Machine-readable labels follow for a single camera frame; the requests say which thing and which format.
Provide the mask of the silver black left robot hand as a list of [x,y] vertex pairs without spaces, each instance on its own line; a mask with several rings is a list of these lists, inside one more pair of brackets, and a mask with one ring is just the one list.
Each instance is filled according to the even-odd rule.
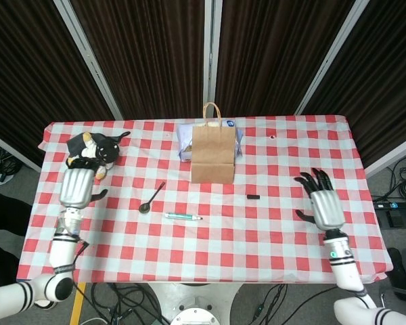
[[60,203],[65,208],[84,209],[90,202],[101,200],[108,193],[107,189],[93,194],[95,172],[100,163],[96,158],[77,158],[68,166],[64,174],[60,192]]

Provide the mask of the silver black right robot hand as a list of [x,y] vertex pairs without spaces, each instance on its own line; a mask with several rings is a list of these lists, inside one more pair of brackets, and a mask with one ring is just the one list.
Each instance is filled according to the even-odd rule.
[[295,210],[295,213],[300,219],[314,223],[322,231],[338,230],[346,222],[339,196],[325,171],[312,168],[312,172],[315,177],[300,172],[300,177],[295,177],[294,180],[300,183],[308,194],[313,214],[305,215],[300,210]]

